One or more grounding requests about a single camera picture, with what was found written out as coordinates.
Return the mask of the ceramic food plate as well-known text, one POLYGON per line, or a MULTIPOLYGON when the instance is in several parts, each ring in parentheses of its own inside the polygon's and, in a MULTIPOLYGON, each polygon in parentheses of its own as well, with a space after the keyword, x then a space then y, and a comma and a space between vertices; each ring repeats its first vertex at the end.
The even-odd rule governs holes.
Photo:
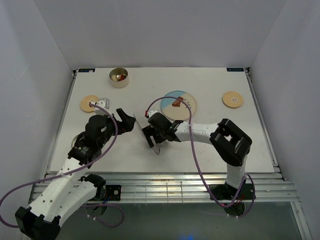
MULTIPOLYGON (((182 90, 175 90, 168 92, 165 97, 183 97, 183 102, 188 105, 193 116, 197 109, 197 102, 195 98, 188 92, 182 90)), ((180 107, 173 107, 172 103, 175 98, 163 98, 160 103, 160 109, 162 113, 171 120, 183 120, 186 121, 190 118, 190 113, 185 104, 181 103, 180 107)))

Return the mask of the meat piece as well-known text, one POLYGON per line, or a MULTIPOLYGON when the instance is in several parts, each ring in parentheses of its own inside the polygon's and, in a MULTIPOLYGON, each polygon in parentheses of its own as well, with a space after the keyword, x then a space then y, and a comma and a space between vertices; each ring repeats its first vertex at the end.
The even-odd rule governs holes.
POLYGON ((183 102, 184 98, 179 96, 177 99, 171 104, 173 107, 180 107, 181 103, 183 102))

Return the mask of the rice ball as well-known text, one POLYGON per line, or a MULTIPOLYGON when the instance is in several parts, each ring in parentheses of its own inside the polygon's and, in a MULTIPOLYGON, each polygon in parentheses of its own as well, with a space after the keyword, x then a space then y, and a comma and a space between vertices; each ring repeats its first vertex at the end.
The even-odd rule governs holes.
POLYGON ((111 76, 111 80, 114 81, 114 82, 118 82, 119 81, 118 76, 115 75, 115 74, 111 76))

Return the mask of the steel tongs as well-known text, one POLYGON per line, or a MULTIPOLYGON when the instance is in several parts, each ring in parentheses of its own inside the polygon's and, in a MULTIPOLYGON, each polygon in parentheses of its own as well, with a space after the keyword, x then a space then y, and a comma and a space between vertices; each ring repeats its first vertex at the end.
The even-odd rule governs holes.
POLYGON ((149 148, 152 149, 153 152, 154 152, 156 155, 159 155, 160 152, 161 152, 160 147, 159 147, 159 144, 155 142, 155 139, 154 139, 153 136, 151 136, 151 135, 150 135, 150 136, 146 136, 146 134, 145 134, 144 129, 147 128, 148 126, 145 125, 145 124, 141 125, 141 122, 139 122, 139 118, 138 118, 135 114, 133 114, 133 116, 134 116, 135 119, 136 119, 137 125, 138 125, 140 131, 142 132, 143 137, 147 140, 147 143, 148 143, 148 145, 149 145, 149 148))

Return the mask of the red sausage piece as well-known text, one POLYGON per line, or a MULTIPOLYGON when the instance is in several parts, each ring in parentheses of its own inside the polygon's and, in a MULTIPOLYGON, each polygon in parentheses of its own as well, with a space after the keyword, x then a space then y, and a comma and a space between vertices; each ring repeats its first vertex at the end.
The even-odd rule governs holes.
POLYGON ((118 77, 118 81, 123 81, 124 79, 126 78, 126 75, 125 74, 121 74, 119 77, 118 77))

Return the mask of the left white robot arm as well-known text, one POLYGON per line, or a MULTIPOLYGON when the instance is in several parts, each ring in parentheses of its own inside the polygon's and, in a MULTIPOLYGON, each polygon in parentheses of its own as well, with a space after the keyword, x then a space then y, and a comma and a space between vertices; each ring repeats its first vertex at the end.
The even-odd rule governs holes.
POLYGON ((15 219, 19 230, 32 240, 54 240, 63 223, 84 203, 106 195, 106 181, 96 174, 85 175, 110 138, 131 132, 136 119, 121 108, 116 120, 106 109, 91 116, 75 139, 67 158, 46 189, 28 207, 19 207, 15 219))

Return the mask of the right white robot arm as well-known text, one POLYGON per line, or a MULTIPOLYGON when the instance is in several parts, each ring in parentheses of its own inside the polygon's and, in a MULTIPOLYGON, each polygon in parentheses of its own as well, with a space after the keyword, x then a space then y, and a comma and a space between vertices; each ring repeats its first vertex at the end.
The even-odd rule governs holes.
POLYGON ((252 139, 230 119, 215 124, 192 124, 183 120, 170 122, 163 114, 153 110, 148 114, 148 125, 142 128, 149 147, 168 142, 197 142, 212 145, 226 163, 225 183, 210 187, 218 200, 237 199, 244 193, 246 160, 252 139))

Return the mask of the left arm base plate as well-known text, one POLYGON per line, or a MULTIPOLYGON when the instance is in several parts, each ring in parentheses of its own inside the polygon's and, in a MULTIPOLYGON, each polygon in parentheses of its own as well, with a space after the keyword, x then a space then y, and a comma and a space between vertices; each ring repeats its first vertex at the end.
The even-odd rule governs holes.
POLYGON ((93 198, 96 201, 102 201, 104 203, 108 201, 120 201, 122 193, 121 185, 104 185, 98 188, 96 195, 93 198))

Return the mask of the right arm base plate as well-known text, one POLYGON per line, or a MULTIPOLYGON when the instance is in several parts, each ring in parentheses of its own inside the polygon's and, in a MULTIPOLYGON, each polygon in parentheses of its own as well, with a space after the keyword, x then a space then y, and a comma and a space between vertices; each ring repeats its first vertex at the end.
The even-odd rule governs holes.
MULTIPOLYGON (((237 188, 224 184, 210 184, 209 189, 217 200, 231 201, 236 195, 237 188)), ((255 198, 253 192, 253 185, 251 183, 244 183, 240 192, 237 195, 237 200, 252 200, 255 198)))

